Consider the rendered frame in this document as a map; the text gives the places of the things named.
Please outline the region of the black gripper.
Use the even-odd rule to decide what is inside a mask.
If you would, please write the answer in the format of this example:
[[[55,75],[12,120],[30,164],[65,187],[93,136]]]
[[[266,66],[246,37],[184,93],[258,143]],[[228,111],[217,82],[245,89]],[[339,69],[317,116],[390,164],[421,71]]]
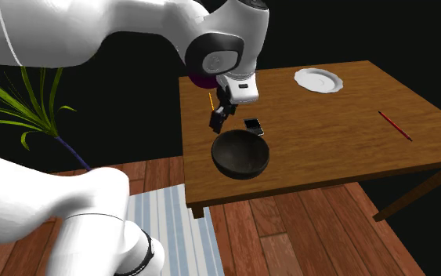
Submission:
[[[226,118],[235,114],[237,104],[231,103],[232,95],[229,86],[225,88],[218,86],[216,96],[219,100],[219,107],[211,112],[209,127],[212,128],[214,133],[220,134]]]

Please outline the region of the black mobile phone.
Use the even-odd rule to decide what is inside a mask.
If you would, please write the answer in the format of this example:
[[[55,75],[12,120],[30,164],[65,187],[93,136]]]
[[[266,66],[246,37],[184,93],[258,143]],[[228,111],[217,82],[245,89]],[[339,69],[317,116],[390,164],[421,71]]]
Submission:
[[[263,136],[264,131],[261,124],[257,118],[246,118],[244,119],[244,125],[248,132],[254,133],[257,136]]]

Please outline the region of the black bowl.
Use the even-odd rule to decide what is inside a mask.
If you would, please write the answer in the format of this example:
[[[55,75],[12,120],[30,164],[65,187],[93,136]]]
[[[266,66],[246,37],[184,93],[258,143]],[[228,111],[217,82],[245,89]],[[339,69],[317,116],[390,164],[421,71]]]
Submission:
[[[269,146],[260,136],[234,129],[217,136],[211,146],[211,159],[221,174],[235,180],[260,175],[269,164]]]

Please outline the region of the purple round object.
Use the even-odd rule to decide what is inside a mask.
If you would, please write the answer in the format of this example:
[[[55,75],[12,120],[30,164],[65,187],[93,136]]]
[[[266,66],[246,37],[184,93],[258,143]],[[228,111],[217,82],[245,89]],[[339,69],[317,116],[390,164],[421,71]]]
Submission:
[[[215,76],[206,76],[189,71],[188,77],[195,86],[202,89],[215,89],[218,86]]]

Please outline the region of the brown wooden table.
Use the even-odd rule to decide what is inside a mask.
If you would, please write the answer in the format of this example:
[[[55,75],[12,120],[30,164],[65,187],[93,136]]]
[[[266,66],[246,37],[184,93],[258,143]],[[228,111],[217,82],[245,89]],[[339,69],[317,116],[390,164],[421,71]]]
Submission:
[[[378,212],[374,219],[380,221],[441,185],[441,110],[369,61],[329,64],[327,70],[343,81],[336,93],[302,88],[293,67],[257,72],[258,100],[239,106],[223,126],[240,129],[246,118],[260,121],[269,164],[251,180],[233,180],[217,170],[209,91],[179,79],[186,205],[195,218],[213,205],[433,171]]]

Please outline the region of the white plate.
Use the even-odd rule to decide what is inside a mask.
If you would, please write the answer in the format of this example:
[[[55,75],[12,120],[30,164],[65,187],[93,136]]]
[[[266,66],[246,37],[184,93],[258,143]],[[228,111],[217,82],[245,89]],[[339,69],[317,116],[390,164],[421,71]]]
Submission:
[[[315,93],[336,93],[343,88],[343,81],[336,74],[319,68],[301,69],[295,72],[294,80]]]

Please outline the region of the blue white striped rug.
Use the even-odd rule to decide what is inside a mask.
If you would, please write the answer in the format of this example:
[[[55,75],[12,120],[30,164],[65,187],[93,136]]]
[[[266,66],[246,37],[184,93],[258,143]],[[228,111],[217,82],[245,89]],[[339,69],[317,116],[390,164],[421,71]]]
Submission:
[[[183,183],[132,195],[128,219],[163,245],[160,276],[226,276],[209,209],[195,219]]]

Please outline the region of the red pencil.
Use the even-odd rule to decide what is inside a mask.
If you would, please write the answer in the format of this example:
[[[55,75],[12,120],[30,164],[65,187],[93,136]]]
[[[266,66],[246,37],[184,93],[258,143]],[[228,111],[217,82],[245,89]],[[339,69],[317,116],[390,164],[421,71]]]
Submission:
[[[378,111],[378,113],[393,127],[395,128],[400,134],[402,134],[407,140],[413,142],[412,138],[403,130],[401,129],[395,122],[393,122],[387,115],[385,115],[383,112]]]

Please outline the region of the green plant with purple stem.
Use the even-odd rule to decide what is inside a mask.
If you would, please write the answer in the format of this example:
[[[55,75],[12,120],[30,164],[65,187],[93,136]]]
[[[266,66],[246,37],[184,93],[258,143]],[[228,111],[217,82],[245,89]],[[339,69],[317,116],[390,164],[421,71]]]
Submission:
[[[56,116],[59,111],[69,110],[76,112],[74,108],[67,105],[63,105],[59,107],[57,111],[54,111],[56,93],[63,74],[63,68],[58,67],[56,69],[50,89],[48,106],[46,106],[44,102],[46,69],[44,67],[39,69],[39,100],[37,99],[33,90],[27,68],[25,66],[21,66],[20,72],[31,105],[28,105],[17,91],[11,90],[11,93],[8,93],[0,86],[0,102],[8,106],[8,108],[0,107],[0,113],[23,119],[23,122],[0,119],[0,125],[17,125],[27,128],[28,131],[22,133],[20,136],[20,143],[28,151],[30,150],[27,145],[27,135],[29,133],[44,133],[45,135],[51,136],[62,144],[70,153],[72,153],[72,155],[77,159],[79,164],[86,172],[91,171],[92,168],[84,161],[76,150],[60,137],[57,128]]]

